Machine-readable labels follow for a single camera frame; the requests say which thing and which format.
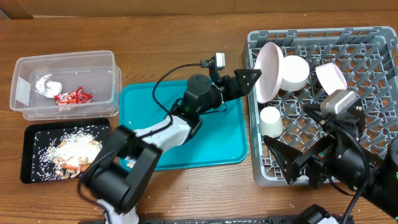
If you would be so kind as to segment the large white plate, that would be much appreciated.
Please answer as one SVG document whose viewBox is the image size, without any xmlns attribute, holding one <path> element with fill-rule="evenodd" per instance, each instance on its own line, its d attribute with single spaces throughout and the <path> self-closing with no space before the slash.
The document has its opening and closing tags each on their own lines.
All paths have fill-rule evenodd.
<svg viewBox="0 0 398 224">
<path fill-rule="evenodd" d="M 266 43 L 260 50 L 254 68 L 262 72 L 256 82 L 258 103 L 267 103 L 275 98 L 282 83 L 283 53 L 273 42 Z"/>
</svg>

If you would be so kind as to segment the white cup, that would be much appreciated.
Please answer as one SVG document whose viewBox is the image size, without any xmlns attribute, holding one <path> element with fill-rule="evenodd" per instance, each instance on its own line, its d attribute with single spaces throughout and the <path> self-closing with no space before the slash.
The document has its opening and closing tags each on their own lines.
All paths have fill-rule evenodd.
<svg viewBox="0 0 398 224">
<path fill-rule="evenodd" d="M 259 117 L 259 130 L 262 136 L 276 138 L 282 134 L 282 118 L 277 108 L 268 106 L 261 110 Z"/>
</svg>

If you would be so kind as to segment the white bowl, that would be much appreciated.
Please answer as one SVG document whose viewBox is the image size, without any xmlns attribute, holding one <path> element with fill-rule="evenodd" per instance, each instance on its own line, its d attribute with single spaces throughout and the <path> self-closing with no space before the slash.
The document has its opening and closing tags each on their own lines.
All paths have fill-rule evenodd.
<svg viewBox="0 0 398 224">
<path fill-rule="evenodd" d="M 280 88 L 285 91 L 299 91 L 308 82 L 310 68 L 308 63 L 299 56 L 289 55 L 283 59 L 282 83 Z"/>
</svg>

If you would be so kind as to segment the red snack wrapper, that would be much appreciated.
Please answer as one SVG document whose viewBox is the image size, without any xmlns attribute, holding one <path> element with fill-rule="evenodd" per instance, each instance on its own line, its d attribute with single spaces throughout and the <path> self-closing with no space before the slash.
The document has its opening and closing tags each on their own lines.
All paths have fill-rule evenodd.
<svg viewBox="0 0 398 224">
<path fill-rule="evenodd" d="M 89 103 L 93 99 L 94 95 L 92 93 L 86 93 L 83 87 L 80 86 L 76 91 L 71 91 L 68 93 L 61 93 L 56 95 L 55 104 L 59 105 L 75 105 Z"/>
</svg>

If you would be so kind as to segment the orange carrot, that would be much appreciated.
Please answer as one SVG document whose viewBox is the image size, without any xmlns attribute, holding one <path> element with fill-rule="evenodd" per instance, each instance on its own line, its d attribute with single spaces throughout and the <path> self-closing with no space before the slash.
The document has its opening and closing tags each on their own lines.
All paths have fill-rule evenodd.
<svg viewBox="0 0 398 224">
<path fill-rule="evenodd" d="M 80 164 L 78 166 L 72 166 L 70 164 L 60 164 L 60 167 L 62 169 L 69 169 L 69 170 L 74 170 L 74 171 L 78 171 L 80 170 L 80 172 L 84 172 L 87 170 L 87 168 L 89 168 L 90 164 Z"/>
</svg>

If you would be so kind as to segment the white tissue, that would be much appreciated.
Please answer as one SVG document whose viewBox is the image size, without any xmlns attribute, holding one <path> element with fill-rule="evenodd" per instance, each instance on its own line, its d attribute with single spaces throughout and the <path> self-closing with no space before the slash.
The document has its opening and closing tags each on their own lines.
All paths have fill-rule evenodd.
<svg viewBox="0 0 398 224">
<path fill-rule="evenodd" d="M 62 84 L 60 82 L 51 81 L 52 74 L 44 75 L 38 79 L 35 84 L 35 92 L 47 98 L 54 98 L 61 94 Z"/>
</svg>

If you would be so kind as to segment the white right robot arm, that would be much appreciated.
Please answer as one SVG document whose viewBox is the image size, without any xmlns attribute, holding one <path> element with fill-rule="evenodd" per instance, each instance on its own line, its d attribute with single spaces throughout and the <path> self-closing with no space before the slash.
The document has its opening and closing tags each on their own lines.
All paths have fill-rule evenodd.
<svg viewBox="0 0 398 224">
<path fill-rule="evenodd" d="M 344 221 L 361 197 L 397 218 L 397 140 L 390 143 L 383 159 L 359 144 L 366 120 L 358 97 L 339 112 L 321 115 L 321 106 L 317 104 L 306 104 L 303 110 L 326 132 L 305 152 L 263 136 L 286 182 L 291 185 L 306 175 L 315 189 L 332 178 L 345 184 L 353 194 Z"/>
</svg>

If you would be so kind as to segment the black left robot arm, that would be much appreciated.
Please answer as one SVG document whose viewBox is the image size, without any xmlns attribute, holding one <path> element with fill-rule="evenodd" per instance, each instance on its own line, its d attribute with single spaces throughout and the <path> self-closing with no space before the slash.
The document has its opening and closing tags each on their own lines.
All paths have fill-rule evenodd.
<svg viewBox="0 0 398 224">
<path fill-rule="evenodd" d="M 163 121 L 144 129 L 118 126 L 78 182 L 104 210 L 104 223 L 139 223 L 136 205 L 161 155 L 191 140 L 203 124 L 202 115 L 247 95 L 261 74 L 259 69 L 237 69 L 233 77 L 192 75 Z"/>
</svg>

